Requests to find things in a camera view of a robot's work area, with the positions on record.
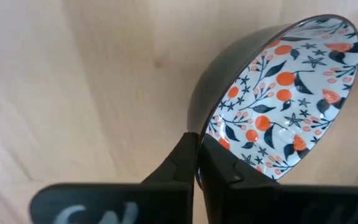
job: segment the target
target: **dark blue leaf pattern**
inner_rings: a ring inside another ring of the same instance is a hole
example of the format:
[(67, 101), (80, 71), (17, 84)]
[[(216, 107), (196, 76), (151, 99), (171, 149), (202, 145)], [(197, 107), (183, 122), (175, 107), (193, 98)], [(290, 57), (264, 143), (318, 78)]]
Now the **dark blue leaf pattern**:
[(264, 140), (266, 142), (266, 144), (268, 144), (270, 147), (274, 148), (273, 145), (273, 125), (268, 128), (268, 130), (266, 130), (265, 135), (264, 135)]
[(309, 149), (305, 149), (303, 151), (297, 151), (298, 156), (300, 159), (303, 159), (308, 153), (309, 153)]
[(295, 81), (294, 81), (294, 85), (296, 87), (296, 90), (298, 90), (299, 92), (301, 93), (306, 93), (306, 94), (313, 94), (312, 92), (310, 92), (310, 90), (305, 86), (305, 84), (303, 84), (300, 76), (299, 76), (299, 73), (296, 74), (296, 77), (295, 77)]
[(356, 32), (353, 32), (353, 33), (351, 33), (351, 34), (346, 34), (345, 36), (346, 36), (348, 39), (350, 39), (350, 38), (354, 37), (355, 35), (357, 35)]
[(347, 53), (358, 53), (358, 42), (353, 44), (353, 47)]
[(343, 103), (345, 103), (346, 98), (342, 97), (338, 102), (333, 103), (332, 105), (336, 108), (336, 109), (341, 109)]
[(291, 106), (291, 100), (287, 100), (286, 102), (283, 103), (283, 109), (281, 109), (280, 111), (284, 111), (288, 109), (290, 106)]
[(345, 58), (345, 53), (342, 52), (338, 52), (336, 50), (333, 50), (332, 52), (330, 52), (328, 54), (328, 57), (333, 59), (336, 62), (342, 63), (342, 64), (346, 64), (343, 59)]
[(293, 144), (287, 144), (284, 147), (284, 156), (285, 156), (285, 160), (288, 159), (288, 156), (292, 155), (295, 152), (295, 149), (293, 147)]
[(242, 146), (241, 148), (244, 149), (250, 149), (254, 146), (255, 144), (253, 142), (247, 142), (244, 146)]
[(299, 57), (299, 51), (297, 49), (292, 49), (291, 56), (293, 57), (294, 60), (296, 60)]
[(322, 99), (317, 102), (316, 106), (317, 106), (317, 110), (320, 111), (321, 114), (325, 115), (325, 112), (326, 110), (328, 110), (330, 105), (325, 99)]
[(285, 62), (287, 62), (287, 61), (285, 60), (283, 63), (271, 67), (269, 70), (267, 70), (267, 72), (266, 72), (264, 77), (265, 78), (266, 77), (271, 77), (271, 76), (277, 74), (283, 68), (283, 66), (285, 65)]
[(281, 40), (284, 41), (301, 41), (301, 40), (310, 40), (310, 38), (304, 38), (304, 37), (282, 37)]
[(230, 128), (228, 125), (226, 125), (225, 127), (225, 132), (226, 132), (226, 135), (229, 139), (232, 139), (233, 141), (239, 141), (237, 138), (236, 138), (236, 135), (234, 134), (234, 131), (232, 128)]
[(266, 105), (258, 105), (258, 106), (253, 107), (252, 109), (255, 112), (258, 112), (258, 113), (267, 113), (267, 112), (271, 111), (274, 108), (276, 108), (276, 107), (275, 106), (274, 107), (268, 107)]

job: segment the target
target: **wooden surface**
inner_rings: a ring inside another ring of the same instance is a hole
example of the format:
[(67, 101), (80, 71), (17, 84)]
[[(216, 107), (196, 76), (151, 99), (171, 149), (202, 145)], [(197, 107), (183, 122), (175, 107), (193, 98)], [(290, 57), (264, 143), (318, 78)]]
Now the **wooden surface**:
[[(0, 224), (56, 182), (138, 182), (186, 131), (191, 92), (228, 44), (358, 1), (0, 0)], [(358, 78), (282, 183), (358, 185)], [(206, 223), (196, 188), (195, 223)]]

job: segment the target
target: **floral pattern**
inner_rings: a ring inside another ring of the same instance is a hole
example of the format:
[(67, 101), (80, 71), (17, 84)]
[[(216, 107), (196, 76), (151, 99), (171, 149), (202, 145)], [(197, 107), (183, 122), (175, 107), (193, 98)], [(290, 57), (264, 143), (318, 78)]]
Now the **floral pattern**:
[(358, 69), (358, 36), (345, 21), (309, 21), (271, 43), (219, 102), (206, 133), (278, 179), (334, 121)]

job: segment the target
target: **light wood grain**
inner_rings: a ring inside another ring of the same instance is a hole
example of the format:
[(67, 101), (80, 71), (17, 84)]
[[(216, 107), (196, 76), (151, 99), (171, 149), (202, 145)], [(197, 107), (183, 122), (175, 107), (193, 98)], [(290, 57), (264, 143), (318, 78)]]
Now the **light wood grain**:
[[(0, 0), (0, 224), (56, 182), (138, 182), (186, 131), (191, 92), (228, 44), (344, 0)], [(358, 79), (343, 111), (281, 182), (358, 184)], [(194, 223), (206, 223), (196, 189)]]

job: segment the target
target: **black holder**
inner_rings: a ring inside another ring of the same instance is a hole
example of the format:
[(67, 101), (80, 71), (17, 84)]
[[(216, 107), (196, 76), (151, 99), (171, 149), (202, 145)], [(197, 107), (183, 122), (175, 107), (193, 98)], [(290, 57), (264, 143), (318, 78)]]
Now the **black holder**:
[(210, 224), (358, 223), (358, 187), (279, 185), (206, 135), (185, 133), (140, 184), (57, 184), (32, 200), (35, 224), (192, 223), (194, 175)]

